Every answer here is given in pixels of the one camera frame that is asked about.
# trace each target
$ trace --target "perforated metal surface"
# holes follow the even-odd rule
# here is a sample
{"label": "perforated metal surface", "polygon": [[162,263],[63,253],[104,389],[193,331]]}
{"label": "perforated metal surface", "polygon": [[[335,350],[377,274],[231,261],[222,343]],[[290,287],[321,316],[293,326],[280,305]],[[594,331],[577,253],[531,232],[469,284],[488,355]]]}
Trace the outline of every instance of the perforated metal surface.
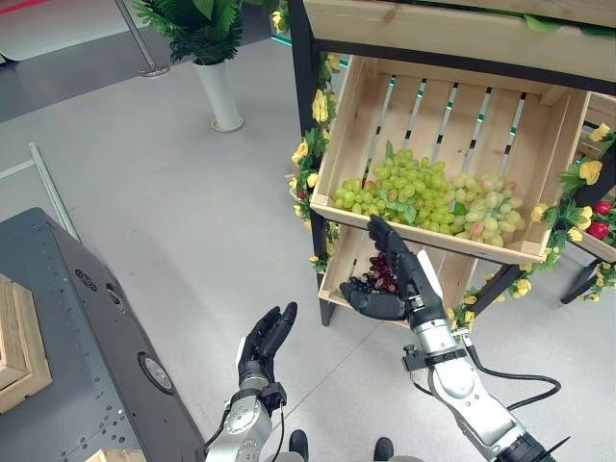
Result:
{"label": "perforated metal surface", "polygon": [[118,282],[41,209],[0,223],[0,272],[35,295],[53,383],[0,416],[2,460],[83,462],[100,448],[194,461],[203,443],[176,396],[145,376],[156,358]]}

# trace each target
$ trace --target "green plant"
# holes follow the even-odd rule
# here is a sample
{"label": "green plant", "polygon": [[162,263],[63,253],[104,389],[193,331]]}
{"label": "green plant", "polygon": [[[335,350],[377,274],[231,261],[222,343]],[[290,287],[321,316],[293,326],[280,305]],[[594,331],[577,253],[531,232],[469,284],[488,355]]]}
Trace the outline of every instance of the green plant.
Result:
{"label": "green plant", "polygon": [[194,56],[197,64],[235,57],[242,38],[242,0],[140,0],[138,17],[171,38],[171,60]]}

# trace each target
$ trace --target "potted plant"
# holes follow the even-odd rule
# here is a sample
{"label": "potted plant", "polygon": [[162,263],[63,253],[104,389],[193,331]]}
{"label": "potted plant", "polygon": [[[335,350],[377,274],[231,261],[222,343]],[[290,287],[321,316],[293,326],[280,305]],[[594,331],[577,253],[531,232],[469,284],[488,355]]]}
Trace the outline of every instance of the potted plant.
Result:
{"label": "potted plant", "polygon": [[235,57],[242,37],[242,0],[141,0],[135,5],[148,27],[171,38],[171,61],[192,56],[215,119],[213,129],[238,130],[238,114],[227,60]]}

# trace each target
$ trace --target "robotic arm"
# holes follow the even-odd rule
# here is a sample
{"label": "robotic arm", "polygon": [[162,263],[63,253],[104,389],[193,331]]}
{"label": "robotic arm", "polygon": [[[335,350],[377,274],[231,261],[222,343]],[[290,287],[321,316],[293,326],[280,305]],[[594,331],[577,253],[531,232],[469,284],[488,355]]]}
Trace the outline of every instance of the robotic arm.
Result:
{"label": "robotic arm", "polygon": [[218,431],[206,443],[206,462],[259,460],[271,434],[271,413],[287,401],[282,385],[274,378],[273,357],[291,331],[296,314],[294,302],[282,314],[280,308],[272,308],[246,336],[238,359],[240,390],[231,397]]}
{"label": "robotic arm", "polygon": [[[343,283],[341,291],[351,306],[371,318],[409,322],[422,349],[405,348],[405,368],[409,372],[428,368],[432,395],[451,410],[464,435],[486,460],[553,461],[550,452],[486,392],[476,369],[465,359],[465,348],[449,329],[441,287],[425,252],[411,253],[396,231],[379,217],[371,217],[368,229],[398,278],[400,296],[369,295]],[[466,347],[472,346],[468,332],[462,333],[462,339]]]}

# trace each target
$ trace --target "gray floor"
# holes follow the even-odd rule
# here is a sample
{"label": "gray floor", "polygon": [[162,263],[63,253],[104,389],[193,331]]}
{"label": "gray floor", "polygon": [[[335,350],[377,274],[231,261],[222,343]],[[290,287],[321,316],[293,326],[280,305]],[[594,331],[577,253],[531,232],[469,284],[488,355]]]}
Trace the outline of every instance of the gray floor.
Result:
{"label": "gray floor", "polygon": [[[310,235],[283,181],[299,131],[291,50],[270,40],[244,46],[231,75],[245,118],[234,135],[207,128],[203,88],[180,64],[1,123],[0,170],[27,159],[28,141],[38,144],[86,246],[122,282],[206,437],[237,386],[240,337],[272,305],[295,300],[276,376],[289,395],[287,428],[307,432],[311,460],[370,460],[381,435],[426,462],[481,460],[449,411],[411,387],[399,361],[407,330],[346,309],[321,327]],[[0,219],[36,203],[49,210],[35,179],[0,186]],[[558,303],[588,259],[573,251],[533,279],[528,297],[491,307],[475,340],[488,367],[562,381],[556,397],[515,413],[548,447],[573,436],[558,460],[608,462],[616,298]],[[476,285],[493,271],[481,265]],[[485,383],[506,403],[545,390]],[[277,427],[269,451],[279,436]]]}
{"label": "gray floor", "polygon": [[[244,4],[243,14],[242,44],[270,36],[270,21],[261,8]],[[147,29],[141,33],[154,61],[168,64],[168,38]],[[146,68],[128,32],[0,64],[0,122],[133,78]]]}

